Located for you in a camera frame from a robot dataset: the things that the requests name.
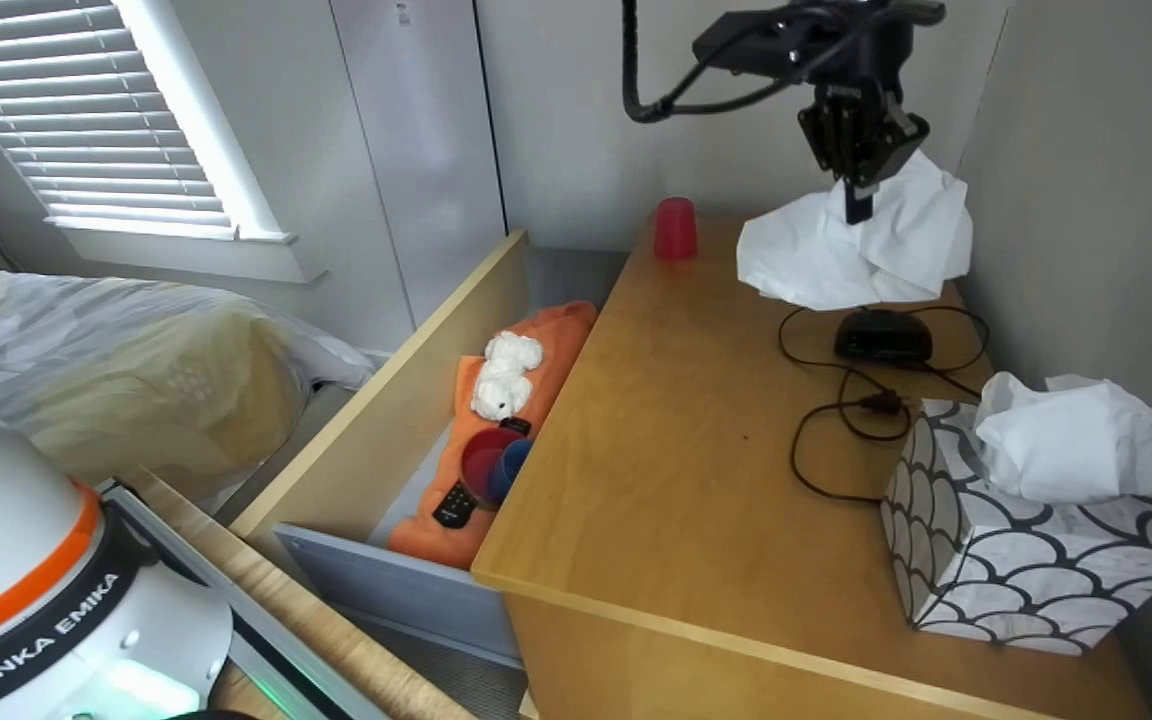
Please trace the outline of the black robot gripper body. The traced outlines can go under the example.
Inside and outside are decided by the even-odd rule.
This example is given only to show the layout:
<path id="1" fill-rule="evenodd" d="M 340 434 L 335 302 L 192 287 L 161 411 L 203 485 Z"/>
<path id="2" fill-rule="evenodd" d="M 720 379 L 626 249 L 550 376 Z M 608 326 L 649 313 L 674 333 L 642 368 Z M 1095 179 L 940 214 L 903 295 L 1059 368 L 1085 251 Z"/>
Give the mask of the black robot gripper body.
<path id="1" fill-rule="evenodd" d="M 815 83 L 802 127 L 815 165 L 847 183 L 881 183 L 929 140 L 929 121 L 881 83 Z"/>

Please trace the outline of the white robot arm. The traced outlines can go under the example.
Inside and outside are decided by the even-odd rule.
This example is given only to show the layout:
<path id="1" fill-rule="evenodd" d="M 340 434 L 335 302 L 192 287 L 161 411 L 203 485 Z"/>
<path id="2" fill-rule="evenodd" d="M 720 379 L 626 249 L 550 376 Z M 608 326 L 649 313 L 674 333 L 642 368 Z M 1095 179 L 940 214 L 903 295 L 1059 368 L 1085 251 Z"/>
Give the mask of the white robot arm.
<path id="1" fill-rule="evenodd" d="M 364 388 L 343 341 L 197 283 L 0 274 L 0 711 L 71 700 L 135 711 L 103 672 L 129 657 L 197 703 L 227 643 L 219 604 L 156 566 L 96 485 L 156 472 L 192 500 L 250 485 L 313 388 Z"/>

